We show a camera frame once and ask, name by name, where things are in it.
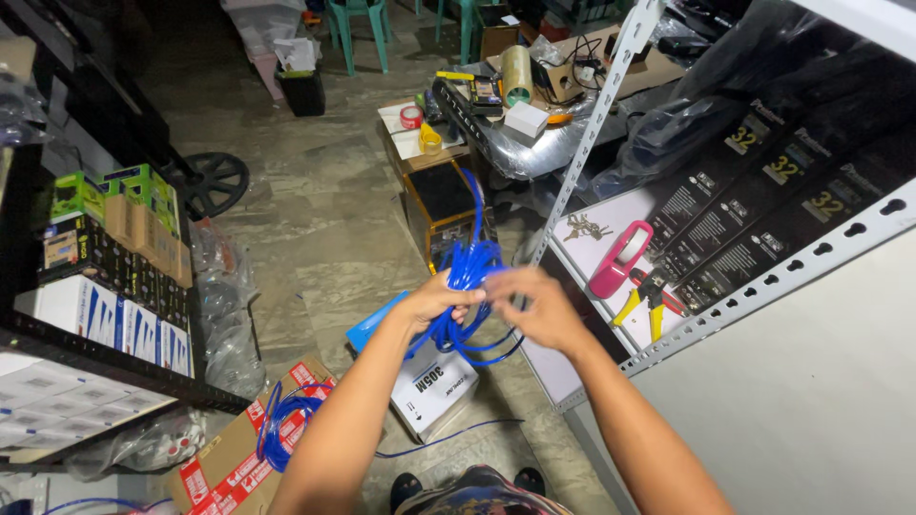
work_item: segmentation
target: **black cart wheel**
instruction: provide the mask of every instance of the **black cart wheel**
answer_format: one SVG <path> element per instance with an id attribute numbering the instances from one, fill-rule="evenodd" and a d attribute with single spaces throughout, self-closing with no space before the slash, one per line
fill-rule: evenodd
<path id="1" fill-rule="evenodd" d="M 184 158 L 194 177 L 176 174 L 181 194 L 193 220 L 224 213 L 248 190 L 245 162 L 224 152 L 204 152 Z"/>

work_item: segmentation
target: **tiled floor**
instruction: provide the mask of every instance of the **tiled floor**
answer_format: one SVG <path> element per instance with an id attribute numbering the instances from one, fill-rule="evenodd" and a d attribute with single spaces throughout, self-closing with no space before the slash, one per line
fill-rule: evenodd
<path id="1" fill-rule="evenodd" d="M 225 16 L 197 4 L 215 3 L 184 2 L 181 11 L 158 14 L 169 31 L 158 34 L 141 86 L 169 122 L 179 152 L 229 152 L 252 172 L 254 190 L 216 221 L 247 246 L 255 263 L 261 294 L 252 308 L 269 374 L 285 373 L 291 360 L 308 352 L 340 376 L 353 363 L 344 331 L 429 277 L 407 233 L 375 110 L 428 87 L 435 70 L 457 61 L 456 25 L 447 21 L 442 44 L 436 44 L 432 11 L 416 18 L 412 5 L 389 2 L 396 41 L 387 47 L 389 72 L 383 75 L 368 19 L 352 18 L 357 75 L 346 75 L 342 52 L 325 36 L 327 112 L 296 118 L 283 101 L 273 105 Z M 540 223 L 524 210 L 497 222 L 507 257 Z M 492 341 L 504 330 L 491 320 L 476 338 Z M 524 466 L 537 467 L 549 496 L 575 513 L 616 512 L 524 358 L 512 356 L 481 375 L 474 403 L 447 432 L 494 418 L 526 422 L 485 426 L 426 451 L 376 460 L 361 511 L 387 513 L 388 489 L 400 472 L 411 471 L 433 487 L 487 463 L 509 478 Z M 385 429 L 383 452 L 413 446 L 393 414 Z"/>

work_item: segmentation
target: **white metal shelving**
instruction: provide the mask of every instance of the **white metal shelving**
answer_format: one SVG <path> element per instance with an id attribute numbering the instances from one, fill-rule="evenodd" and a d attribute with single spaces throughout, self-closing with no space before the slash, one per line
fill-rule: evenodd
<path id="1" fill-rule="evenodd" d="M 794 0 L 814 13 L 869 38 L 901 56 L 916 61 L 916 11 L 890 0 Z M 645 45 L 652 28 L 658 23 L 664 10 L 663 0 L 638 0 L 631 15 L 621 29 L 620 49 L 608 81 L 598 95 L 596 108 L 589 119 L 585 136 L 576 149 L 573 160 L 566 170 L 560 194 L 553 205 L 551 215 L 536 247 L 533 263 L 537 264 L 550 248 L 567 268 L 580 288 L 589 296 L 595 309 L 606 322 L 614 315 L 615 309 L 623 305 L 626 288 L 604 301 L 596 299 L 585 288 L 598 261 L 611 247 L 616 236 L 611 235 L 600 241 L 580 236 L 563 242 L 569 234 L 566 217 L 562 215 L 585 160 L 591 152 L 594 137 L 604 123 L 608 109 L 614 101 L 620 79 L 626 74 L 632 55 Z M 902 201 L 891 204 L 890 201 Z M 654 207 L 651 195 L 639 190 L 603 203 L 590 206 L 583 212 L 591 213 L 589 219 L 600 225 L 611 225 L 615 235 L 620 234 L 633 220 L 644 219 Z M 903 209 L 901 205 L 910 206 Z M 786 259 L 768 273 L 747 284 L 741 291 L 721 300 L 716 305 L 694 317 L 678 319 L 671 326 L 663 326 L 662 337 L 652 344 L 649 341 L 648 314 L 634 311 L 631 320 L 615 333 L 630 353 L 631 358 L 621 365 L 621 370 L 631 377 L 642 370 L 658 364 L 661 360 L 693 345 L 708 335 L 720 331 L 751 312 L 769 304 L 800 286 L 828 273 L 846 261 L 867 252 L 903 231 L 916 225 L 916 180 L 903 185 L 882 202 L 876 203 L 847 224 Z M 814 249 L 827 243 L 829 252 L 815 255 Z M 639 263 L 638 268 L 651 269 L 648 263 Z M 545 393 L 560 411 L 567 411 L 585 401 L 582 382 L 576 376 L 569 362 L 559 353 L 544 349 L 526 341 L 522 350 Z"/>

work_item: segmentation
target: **pink tape dispenser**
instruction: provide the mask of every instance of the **pink tape dispenser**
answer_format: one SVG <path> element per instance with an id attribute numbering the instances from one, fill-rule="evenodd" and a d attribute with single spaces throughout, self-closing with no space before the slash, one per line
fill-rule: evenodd
<path id="1" fill-rule="evenodd" d="M 588 289 L 596 296 L 607 299 L 627 280 L 629 271 L 646 251 L 652 238 L 652 226 L 637 220 L 627 227 L 601 260 L 588 281 Z"/>

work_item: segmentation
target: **packing tape roll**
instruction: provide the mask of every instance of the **packing tape roll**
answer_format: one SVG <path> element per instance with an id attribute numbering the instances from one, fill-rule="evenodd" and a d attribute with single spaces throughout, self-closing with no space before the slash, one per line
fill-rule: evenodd
<path id="1" fill-rule="evenodd" d="M 646 240 L 649 239 L 649 233 L 645 229 L 637 229 L 633 233 L 633 236 L 630 237 L 630 240 L 620 249 L 620 253 L 617 254 L 616 262 L 620 264 L 629 263 L 629 260 L 634 258 L 639 250 L 642 248 L 642 244 L 646 243 Z"/>
<path id="2" fill-rule="evenodd" d="M 423 124 L 420 126 L 420 152 L 427 156 L 438 154 L 442 151 L 442 137 L 432 130 L 432 127 Z"/>
<path id="3" fill-rule="evenodd" d="M 423 112 L 416 105 L 401 109 L 401 125 L 404 128 L 417 128 L 423 123 Z"/>
<path id="4" fill-rule="evenodd" d="M 520 45 L 509 47 L 500 57 L 503 72 L 503 102 L 508 107 L 524 102 L 531 103 L 531 56 Z"/>

